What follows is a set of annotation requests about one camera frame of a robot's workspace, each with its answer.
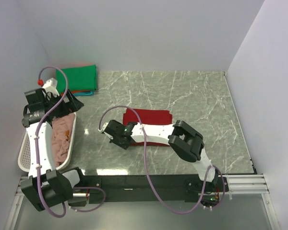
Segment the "red t shirt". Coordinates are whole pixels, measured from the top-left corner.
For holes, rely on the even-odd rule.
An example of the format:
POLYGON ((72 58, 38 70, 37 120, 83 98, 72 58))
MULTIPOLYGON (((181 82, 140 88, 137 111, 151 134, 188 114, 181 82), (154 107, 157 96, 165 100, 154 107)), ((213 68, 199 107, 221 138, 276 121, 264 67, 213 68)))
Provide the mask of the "red t shirt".
MULTIPOLYGON (((173 115, 169 110, 149 110, 136 109, 134 110, 139 115, 142 123, 147 125, 170 125, 173 115)), ((126 126, 129 122, 138 122, 137 116, 130 110, 126 109, 123 114, 123 125, 126 126)))

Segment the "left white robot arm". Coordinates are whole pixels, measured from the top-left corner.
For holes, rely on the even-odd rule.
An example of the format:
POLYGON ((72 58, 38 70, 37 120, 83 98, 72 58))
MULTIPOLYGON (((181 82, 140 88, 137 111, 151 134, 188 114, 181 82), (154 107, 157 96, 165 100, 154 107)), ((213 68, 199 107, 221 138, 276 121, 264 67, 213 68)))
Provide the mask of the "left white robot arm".
POLYGON ((50 210, 73 198, 74 192, 86 188, 79 168, 65 173, 56 169, 52 154, 52 120, 74 115, 84 104, 70 90, 55 95, 44 88, 25 92, 22 124, 30 143, 30 169, 28 179, 21 182, 21 191, 37 211, 50 210))

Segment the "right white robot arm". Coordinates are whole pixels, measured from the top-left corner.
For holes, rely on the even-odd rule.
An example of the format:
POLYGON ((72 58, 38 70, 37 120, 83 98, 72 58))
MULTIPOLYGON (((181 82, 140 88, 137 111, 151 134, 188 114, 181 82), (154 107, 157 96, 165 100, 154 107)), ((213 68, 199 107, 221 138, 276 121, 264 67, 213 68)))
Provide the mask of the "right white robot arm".
POLYGON ((218 179, 221 179, 222 187, 226 188, 221 172, 212 165, 206 154, 203 135, 183 120, 169 125, 149 125, 141 121, 123 125, 116 120, 110 120, 99 124, 98 131, 105 134, 110 143, 125 150, 132 143, 144 144, 145 173, 153 191, 155 188, 147 168, 146 148, 148 142, 169 146, 180 159, 191 163, 204 190, 214 190, 218 185, 218 179))

